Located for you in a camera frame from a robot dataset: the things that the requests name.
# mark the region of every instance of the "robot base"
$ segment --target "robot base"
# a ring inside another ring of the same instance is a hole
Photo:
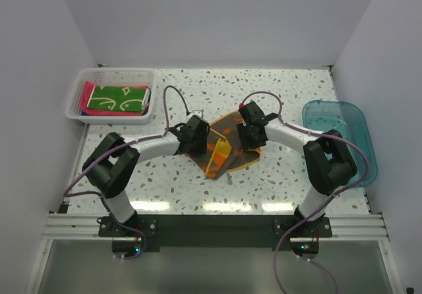
[[[135,237],[106,216],[98,218],[100,237]],[[138,215],[140,229],[148,238],[146,251],[158,252],[160,247],[231,247],[271,248],[274,250],[294,215]],[[294,231],[280,250],[291,250],[290,238],[332,237],[327,217]]]

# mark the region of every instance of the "translucent blue container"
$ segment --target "translucent blue container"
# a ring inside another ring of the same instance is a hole
[[[378,175],[377,161],[369,135],[367,122],[362,111],[347,102],[311,101],[302,110],[303,126],[317,131],[336,129],[343,138],[356,144],[371,164],[368,177],[360,184],[361,187],[371,184]],[[349,183],[356,182],[365,172],[365,163],[360,154],[349,147],[357,165],[357,175]]]

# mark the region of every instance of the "glass panel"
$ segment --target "glass panel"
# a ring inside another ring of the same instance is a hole
[[[40,293],[281,293],[272,255],[269,249],[162,248],[122,262],[109,241],[56,241]],[[342,293],[392,293],[376,242],[320,243],[316,259]],[[289,293],[334,293],[325,272],[292,252],[281,252],[278,266]]]

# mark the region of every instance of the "green fabric with yellow pattern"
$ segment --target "green fabric with yellow pattern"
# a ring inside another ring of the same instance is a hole
[[[148,106],[150,90],[128,86],[96,86],[88,107],[102,111],[142,113]]]

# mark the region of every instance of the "terrazzo surface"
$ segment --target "terrazzo surface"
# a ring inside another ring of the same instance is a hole
[[[335,101],[328,70],[269,69],[160,69],[160,84],[153,115],[147,125],[91,125],[78,170],[102,138],[118,132],[127,140],[162,133],[165,127],[162,92],[167,84],[176,86],[191,110],[203,109],[211,122],[237,109],[243,98],[257,90],[271,91],[282,98],[285,120],[302,125],[303,106],[311,100]],[[255,95],[265,113],[277,111],[277,102],[267,95]],[[185,112],[175,91],[167,94],[171,123],[183,121]],[[258,163],[207,179],[186,156],[158,157],[136,166],[127,185],[131,204],[141,214],[291,214],[304,199],[311,184],[305,160],[290,148],[268,142]],[[74,192],[95,190],[83,178]],[[337,197],[327,214],[368,214],[364,189],[352,189]],[[70,199],[68,214],[104,214],[96,196]]]

